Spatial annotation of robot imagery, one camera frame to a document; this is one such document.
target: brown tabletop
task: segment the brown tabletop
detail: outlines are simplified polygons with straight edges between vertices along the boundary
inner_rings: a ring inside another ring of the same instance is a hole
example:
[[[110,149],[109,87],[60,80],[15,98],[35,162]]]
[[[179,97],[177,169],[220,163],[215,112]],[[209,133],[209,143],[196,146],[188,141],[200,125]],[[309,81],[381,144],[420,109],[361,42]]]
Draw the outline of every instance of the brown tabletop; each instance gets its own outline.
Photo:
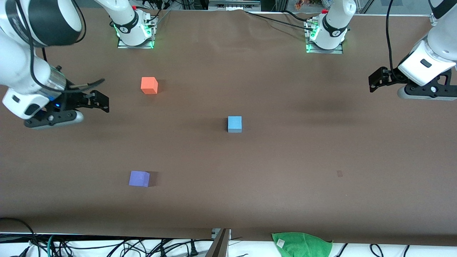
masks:
[[[104,10],[83,12],[85,40],[48,60],[76,84],[106,78],[111,112],[35,131],[2,105],[1,216],[37,232],[208,238],[229,227],[246,240],[457,245],[457,102],[369,92],[388,66],[384,17],[354,17],[345,53],[324,55],[306,53],[302,30],[242,11],[173,11],[154,49],[117,49]],[[390,24],[397,64],[430,22]],[[158,95],[141,92],[144,76]],[[241,134],[225,130],[231,115]],[[158,185],[129,186],[132,170]]]

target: blue cube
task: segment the blue cube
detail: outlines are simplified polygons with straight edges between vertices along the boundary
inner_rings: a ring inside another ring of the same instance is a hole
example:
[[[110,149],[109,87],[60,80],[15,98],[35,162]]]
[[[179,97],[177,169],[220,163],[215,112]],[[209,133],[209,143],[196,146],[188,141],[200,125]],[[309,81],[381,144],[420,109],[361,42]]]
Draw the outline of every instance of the blue cube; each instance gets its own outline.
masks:
[[[132,171],[130,173],[129,186],[135,187],[148,187],[149,186],[149,172],[145,171]]]
[[[227,130],[229,133],[241,133],[241,130],[242,130],[241,116],[229,116]]]

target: purple block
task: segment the purple block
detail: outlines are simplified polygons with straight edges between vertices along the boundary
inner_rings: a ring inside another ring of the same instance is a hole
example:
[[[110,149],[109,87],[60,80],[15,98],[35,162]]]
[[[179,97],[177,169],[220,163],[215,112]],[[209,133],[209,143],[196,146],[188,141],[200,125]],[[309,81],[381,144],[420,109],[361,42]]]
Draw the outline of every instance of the purple block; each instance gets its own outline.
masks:
[[[129,186],[135,187],[148,187],[149,186],[149,172],[145,171],[132,171],[130,173]]]

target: green cloth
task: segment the green cloth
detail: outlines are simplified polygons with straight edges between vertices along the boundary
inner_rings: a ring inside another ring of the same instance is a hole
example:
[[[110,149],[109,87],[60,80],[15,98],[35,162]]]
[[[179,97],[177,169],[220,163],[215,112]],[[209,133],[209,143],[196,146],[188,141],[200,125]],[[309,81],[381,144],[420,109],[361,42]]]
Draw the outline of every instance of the green cloth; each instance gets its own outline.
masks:
[[[329,257],[332,244],[305,233],[272,234],[282,257]]]

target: orange cube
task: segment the orange cube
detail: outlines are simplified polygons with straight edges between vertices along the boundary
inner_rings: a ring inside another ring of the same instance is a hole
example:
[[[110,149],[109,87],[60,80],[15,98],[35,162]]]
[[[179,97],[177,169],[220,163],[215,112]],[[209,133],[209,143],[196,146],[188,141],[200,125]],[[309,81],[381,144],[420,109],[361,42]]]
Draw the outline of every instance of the orange cube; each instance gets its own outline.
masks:
[[[146,95],[157,94],[157,88],[159,84],[154,77],[142,77],[141,78],[141,90]]]

